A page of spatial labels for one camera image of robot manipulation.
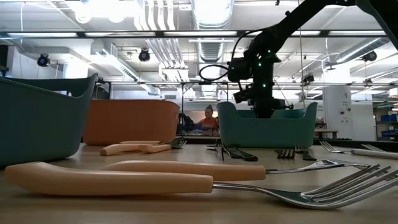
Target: peach handle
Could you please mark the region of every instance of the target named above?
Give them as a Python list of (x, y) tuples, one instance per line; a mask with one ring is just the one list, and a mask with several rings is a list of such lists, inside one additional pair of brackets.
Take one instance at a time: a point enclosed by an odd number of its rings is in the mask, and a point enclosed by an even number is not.
[(169, 144), (158, 145), (158, 146), (142, 145), (140, 150), (142, 152), (155, 153), (155, 152), (161, 152), (164, 150), (169, 150), (171, 148), (172, 148), (172, 146)]
[(220, 165), (174, 161), (122, 161), (107, 165), (102, 170), (130, 172), (165, 172), (213, 176), (214, 181), (264, 180), (263, 166)]
[(123, 141), (120, 144), (159, 144), (160, 141)]
[(101, 156), (110, 156), (121, 152), (140, 151), (140, 146), (138, 144), (113, 144), (101, 149), (99, 153)]
[(210, 193), (213, 186), (207, 175), (79, 170), (44, 162), (8, 166), (5, 177), (31, 192), (68, 196)]

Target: teal plastic bin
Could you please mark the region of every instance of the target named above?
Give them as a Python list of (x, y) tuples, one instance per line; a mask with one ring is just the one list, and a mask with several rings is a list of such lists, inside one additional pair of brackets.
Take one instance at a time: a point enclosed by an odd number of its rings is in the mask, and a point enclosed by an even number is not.
[(275, 110), (269, 119), (253, 111), (239, 111), (230, 102), (217, 105), (220, 137), (227, 146), (258, 148), (310, 147), (313, 144), (318, 103), (298, 110)]
[[(0, 78), (0, 167), (77, 152), (94, 89), (88, 78)], [(54, 91), (68, 91), (72, 96)]]

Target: person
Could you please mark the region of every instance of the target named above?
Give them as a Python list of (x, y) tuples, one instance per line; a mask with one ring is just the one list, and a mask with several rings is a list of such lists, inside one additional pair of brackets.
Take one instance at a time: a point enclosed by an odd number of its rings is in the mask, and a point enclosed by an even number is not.
[(217, 119), (213, 117), (213, 107), (208, 105), (205, 109), (205, 119), (200, 120), (196, 125), (200, 127), (202, 130), (214, 130), (218, 131), (219, 126)]

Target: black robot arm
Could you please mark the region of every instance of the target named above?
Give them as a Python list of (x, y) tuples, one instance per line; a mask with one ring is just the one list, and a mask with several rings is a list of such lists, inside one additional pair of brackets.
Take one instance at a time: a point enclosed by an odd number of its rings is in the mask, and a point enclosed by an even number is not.
[(271, 117), (274, 110), (286, 108), (284, 100), (272, 97), (274, 63), (280, 62), (276, 53), (285, 41), (327, 5), (355, 6), (376, 18), (398, 49), (397, 0), (305, 0), (278, 24), (262, 29), (243, 58), (232, 58), (228, 79), (232, 82), (253, 78), (245, 90), (234, 94), (237, 103), (247, 100), (258, 118)]

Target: wooden table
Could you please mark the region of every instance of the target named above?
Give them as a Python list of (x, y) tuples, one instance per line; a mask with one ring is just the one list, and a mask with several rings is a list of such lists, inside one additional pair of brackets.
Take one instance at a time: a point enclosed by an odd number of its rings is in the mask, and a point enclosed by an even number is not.
[[(131, 159), (221, 163), (205, 146), (157, 154), (125, 154), (103, 157), (100, 147), (82, 147), (69, 159), (52, 164), (80, 169), (99, 169), (105, 164)], [(332, 154), (320, 146), (312, 151), (318, 159), (342, 159), (366, 164), (391, 165), (397, 161), (373, 157)], [(225, 164), (262, 165), (270, 169), (309, 165), (297, 155), (294, 160), (276, 159), (273, 150), (251, 149), (258, 162), (226, 158)], [(245, 182), (282, 190), (311, 190), (357, 171), (339, 168), (300, 174), (269, 175), (266, 180)], [(298, 208), (255, 192), (214, 190), (212, 194), (180, 194), (139, 197), (46, 197), (8, 184), (0, 171), (0, 223), (397, 223), (398, 187), (365, 201), (331, 211)]]
[(338, 131), (335, 130), (326, 130), (326, 129), (316, 129), (315, 134), (318, 136), (318, 139), (323, 139), (323, 134), (331, 133), (333, 139), (337, 139)]

